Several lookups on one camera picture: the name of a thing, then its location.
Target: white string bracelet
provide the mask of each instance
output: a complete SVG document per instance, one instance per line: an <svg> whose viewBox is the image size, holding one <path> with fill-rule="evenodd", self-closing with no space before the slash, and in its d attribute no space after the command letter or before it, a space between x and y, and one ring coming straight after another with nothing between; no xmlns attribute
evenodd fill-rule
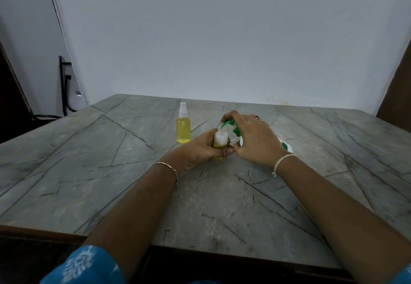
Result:
<svg viewBox="0 0 411 284"><path fill-rule="evenodd" d="M173 170L173 172L176 174L176 185L177 185L177 188L178 188L178 174L177 174L177 171L174 169L174 168L172 168L170 165L168 165L167 163L164 163L164 162L156 162L156 163L154 163L154 165L156 165L156 164L163 164L163 165L165 165L165 166L168 166L168 167L170 167L172 170Z"/></svg>
<svg viewBox="0 0 411 284"><path fill-rule="evenodd" d="M282 160L284 160L286 157L289 157L289 156L296 156L296 155L295 155L295 154L287 154L287 155L283 156L281 159L279 159L279 160L277 161L277 163L275 163L275 167L274 167L274 171L273 171L273 176L274 176L274 177L277 177L277 167L278 167L278 164L280 164Z"/></svg>

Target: gray marble tabletop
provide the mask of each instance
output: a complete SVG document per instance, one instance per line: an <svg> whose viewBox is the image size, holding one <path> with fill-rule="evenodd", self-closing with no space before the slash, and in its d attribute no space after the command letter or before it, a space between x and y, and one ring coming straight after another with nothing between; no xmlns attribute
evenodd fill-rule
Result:
<svg viewBox="0 0 411 284"><path fill-rule="evenodd" d="M322 176L411 239L411 134L362 111L184 100L192 137L262 117ZM180 100L114 95L0 144L0 224L88 235L177 146ZM152 242L341 268L280 177L240 160L186 172Z"/></svg>

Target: clear plastic bottle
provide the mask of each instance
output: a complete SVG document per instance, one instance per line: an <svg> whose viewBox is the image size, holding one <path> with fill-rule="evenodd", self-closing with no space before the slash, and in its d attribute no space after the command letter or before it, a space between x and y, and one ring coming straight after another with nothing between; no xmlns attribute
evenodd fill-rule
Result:
<svg viewBox="0 0 411 284"><path fill-rule="evenodd" d="M176 120L177 142L187 143L191 140L191 120L188 117L185 102L180 104L179 117Z"/></svg>
<svg viewBox="0 0 411 284"><path fill-rule="evenodd" d="M228 146L229 143L229 134L224 130L224 127L221 124L217 127L217 131L214 134L214 149L223 149ZM216 161L223 161L225 157L215 157Z"/></svg>

